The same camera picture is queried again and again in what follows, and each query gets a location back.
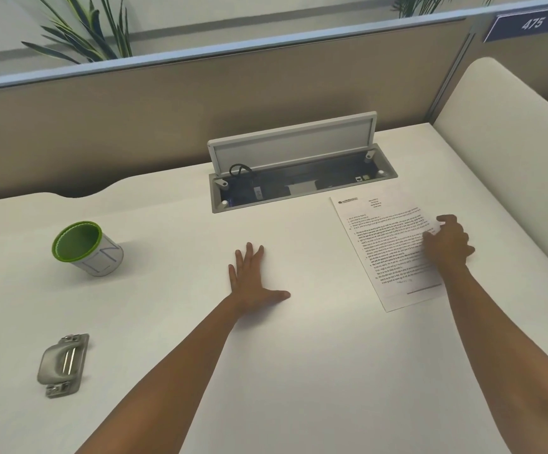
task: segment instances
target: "sheet of paper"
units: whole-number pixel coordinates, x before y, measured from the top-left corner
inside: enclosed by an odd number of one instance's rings
[[[386,312],[444,295],[436,268],[423,254],[423,232],[440,226],[398,181],[346,188],[331,197]]]

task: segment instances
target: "cup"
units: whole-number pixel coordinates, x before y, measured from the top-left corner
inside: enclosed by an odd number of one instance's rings
[[[51,251],[59,261],[72,263],[96,277],[110,274],[124,256],[122,247],[93,221],[79,221],[65,228],[53,241]]]

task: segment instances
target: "cable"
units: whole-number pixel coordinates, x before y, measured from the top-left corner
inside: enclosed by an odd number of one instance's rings
[[[232,169],[234,167],[238,167],[238,172],[236,174],[232,173]],[[230,175],[234,178],[240,177],[240,173],[242,172],[242,169],[245,169],[251,176],[254,175],[253,169],[249,166],[245,166],[244,164],[232,164],[232,167],[230,167]]]

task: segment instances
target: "number sign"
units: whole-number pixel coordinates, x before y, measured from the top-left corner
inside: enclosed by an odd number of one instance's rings
[[[500,14],[492,23],[484,43],[548,32],[548,9]]]

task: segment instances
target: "desk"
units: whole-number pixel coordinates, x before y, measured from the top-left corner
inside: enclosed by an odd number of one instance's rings
[[[548,352],[548,259],[428,124],[376,133],[432,216],[456,213],[475,276]],[[184,453],[507,453],[448,301],[385,313],[326,192],[212,214],[197,165],[90,197],[0,200],[0,454],[72,453],[229,291],[228,263],[263,244],[264,284],[285,303],[233,330]],[[354,188],[373,188],[372,184]],[[125,261],[92,278],[50,254],[95,220]],[[80,391],[49,400],[44,349],[89,333]]]

